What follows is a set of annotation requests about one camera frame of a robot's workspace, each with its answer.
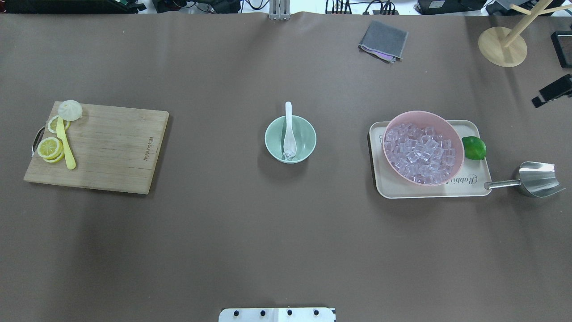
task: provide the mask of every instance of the gray towel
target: gray towel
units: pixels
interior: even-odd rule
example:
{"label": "gray towel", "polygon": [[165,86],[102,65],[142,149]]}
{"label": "gray towel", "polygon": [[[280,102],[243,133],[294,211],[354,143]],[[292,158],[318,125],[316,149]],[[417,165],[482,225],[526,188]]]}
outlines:
{"label": "gray towel", "polygon": [[409,32],[379,21],[372,21],[359,43],[359,48],[384,61],[394,63],[396,58],[402,59],[403,48],[408,35]]}

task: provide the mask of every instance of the round wooden base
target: round wooden base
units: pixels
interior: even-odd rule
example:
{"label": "round wooden base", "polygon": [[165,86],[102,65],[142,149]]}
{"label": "round wooden base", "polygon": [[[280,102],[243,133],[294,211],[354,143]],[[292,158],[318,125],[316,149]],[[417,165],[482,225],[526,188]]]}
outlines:
{"label": "round wooden base", "polygon": [[501,41],[510,31],[511,29],[505,27],[493,27],[480,34],[479,50],[495,65],[514,67],[526,58],[526,42],[520,35],[509,46],[501,45]]}

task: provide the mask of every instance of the wooden stand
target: wooden stand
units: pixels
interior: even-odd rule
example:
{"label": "wooden stand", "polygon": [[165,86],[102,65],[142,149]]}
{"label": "wooden stand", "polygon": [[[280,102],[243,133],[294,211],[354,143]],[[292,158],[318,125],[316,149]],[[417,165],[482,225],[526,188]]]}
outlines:
{"label": "wooden stand", "polygon": [[526,58],[526,42],[520,36],[533,20],[541,14],[552,13],[558,10],[572,8],[572,5],[546,9],[552,0],[540,0],[532,10],[526,10],[519,6],[511,5],[526,16],[514,27],[493,27],[485,30],[479,37],[479,50],[490,62],[502,67],[514,67],[522,63]]}

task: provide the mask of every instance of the yellow knife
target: yellow knife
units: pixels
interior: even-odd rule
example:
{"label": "yellow knife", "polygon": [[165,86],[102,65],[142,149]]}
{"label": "yellow knife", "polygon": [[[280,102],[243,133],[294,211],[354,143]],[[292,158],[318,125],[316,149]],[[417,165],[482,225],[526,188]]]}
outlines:
{"label": "yellow knife", "polygon": [[63,143],[63,157],[66,159],[66,166],[72,170],[76,168],[76,160],[73,158],[72,149],[67,142],[66,130],[63,128],[63,119],[58,116],[58,123],[55,126],[56,135]]}

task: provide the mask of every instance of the cutting board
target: cutting board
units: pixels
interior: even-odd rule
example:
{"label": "cutting board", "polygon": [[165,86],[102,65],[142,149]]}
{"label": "cutting board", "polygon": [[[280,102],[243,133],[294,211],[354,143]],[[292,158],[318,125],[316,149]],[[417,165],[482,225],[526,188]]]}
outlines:
{"label": "cutting board", "polygon": [[[61,102],[54,103],[50,120]],[[57,186],[148,194],[169,113],[81,104],[83,116],[67,129],[77,167],[45,162],[34,154],[24,180]],[[43,137],[56,137],[47,129]]]}

